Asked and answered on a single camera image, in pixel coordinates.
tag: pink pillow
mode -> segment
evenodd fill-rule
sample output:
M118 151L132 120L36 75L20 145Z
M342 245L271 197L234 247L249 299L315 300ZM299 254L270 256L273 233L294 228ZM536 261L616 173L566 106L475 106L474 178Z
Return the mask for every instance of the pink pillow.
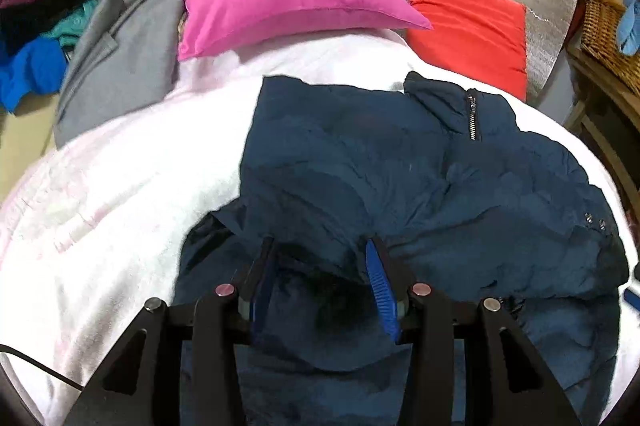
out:
M275 36L352 28L430 29L405 0L185 0L180 61Z

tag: white blanket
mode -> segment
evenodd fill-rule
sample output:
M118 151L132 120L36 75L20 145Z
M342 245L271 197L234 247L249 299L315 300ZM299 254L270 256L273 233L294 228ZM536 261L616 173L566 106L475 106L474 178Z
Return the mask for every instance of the white blanket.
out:
M184 236L238 196L239 164L262 76L400 90L409 70L463 88L497 89L425 64L391 31L278 38L180 64L162 103L52 152L0 208L0 343L85 384L144 301L171 302ZM630 266L638 261L610 175L586 146L505 94L521 130L560 142L609 202ZM640 358L639 320L622 305L611 403ZM63 423L78 392L2 357L36 417Z

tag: pillow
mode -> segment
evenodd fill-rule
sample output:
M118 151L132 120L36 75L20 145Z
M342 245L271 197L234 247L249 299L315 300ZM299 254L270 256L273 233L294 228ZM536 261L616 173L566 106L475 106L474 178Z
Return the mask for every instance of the pillow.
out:
M513 0L409 0L434 31L409 29L421 59L525 100L526 8Z
M189 17L178 48L183 61L215 56L274 36L352 28L431 24L405 0L185 0Z

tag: beige floor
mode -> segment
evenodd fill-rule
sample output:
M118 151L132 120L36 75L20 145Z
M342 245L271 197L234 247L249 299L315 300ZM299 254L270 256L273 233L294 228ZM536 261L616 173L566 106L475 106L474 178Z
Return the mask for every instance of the beige floor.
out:
M0 109L0 202L24 171L49 150L58 95L28 94L14 114Z

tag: blue gripper pad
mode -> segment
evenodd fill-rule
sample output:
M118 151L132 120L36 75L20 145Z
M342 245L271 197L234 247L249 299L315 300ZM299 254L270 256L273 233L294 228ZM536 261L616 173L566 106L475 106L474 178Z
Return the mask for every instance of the blue gripper pad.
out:
M382 322L385 332L389 334L395 342L400 336L398 306L396 305L396 298L391 290L391 285L386 277L385 270L382 267L378 251L376 250L376 246L373 244L372 240L367 242L365 259L367 262L367 273L369 275L369 281L371 282L373 295L376 299L380 321Z

